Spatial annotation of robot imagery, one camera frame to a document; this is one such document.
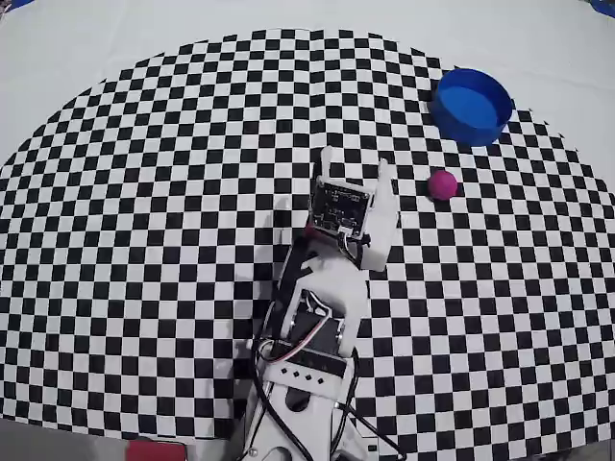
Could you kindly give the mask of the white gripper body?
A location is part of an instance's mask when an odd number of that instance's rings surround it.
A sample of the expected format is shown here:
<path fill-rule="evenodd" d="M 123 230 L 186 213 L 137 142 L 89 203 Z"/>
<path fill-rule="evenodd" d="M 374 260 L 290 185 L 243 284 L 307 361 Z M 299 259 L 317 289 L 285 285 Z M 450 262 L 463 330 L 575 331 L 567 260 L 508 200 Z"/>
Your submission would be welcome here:
<path fill-rule="evenodd" d="M 399 211 L 370 209 L 366 215 L 364 234 L 370 237 L 370 244 L 363 245 L 361 270 L 383 270 L 389 257 L 393 236 L 397 227 Z"/>

